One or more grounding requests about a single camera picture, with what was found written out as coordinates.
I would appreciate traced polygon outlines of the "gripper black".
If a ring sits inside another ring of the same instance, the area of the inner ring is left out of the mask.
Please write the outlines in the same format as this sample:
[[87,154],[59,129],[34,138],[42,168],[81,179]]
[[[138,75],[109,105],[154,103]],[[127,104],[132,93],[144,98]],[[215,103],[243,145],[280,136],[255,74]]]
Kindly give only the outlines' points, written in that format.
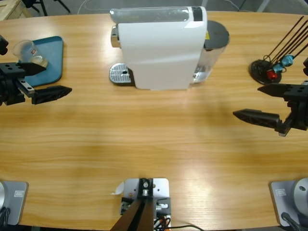
[[273,128],[280,136],[286,136],[290,129],[308,129],[308,81],[301,85],[271,83],[257,89],[273,97],[281,97],[291,108],[289,116],[284,122],[278,114],[265,113],[254,109],[241,109],[234,111],[238,119],[253,125]]
[[33,76],[45,70],[45,67],[35,63],[1,63],[0,104],[23,103],[25,102],[24,94],[32,98],[32,104],[41,104],[58,100],[72,91],[72,88],[65,86],[52,86],[34,90],[25,81],[26,76]]

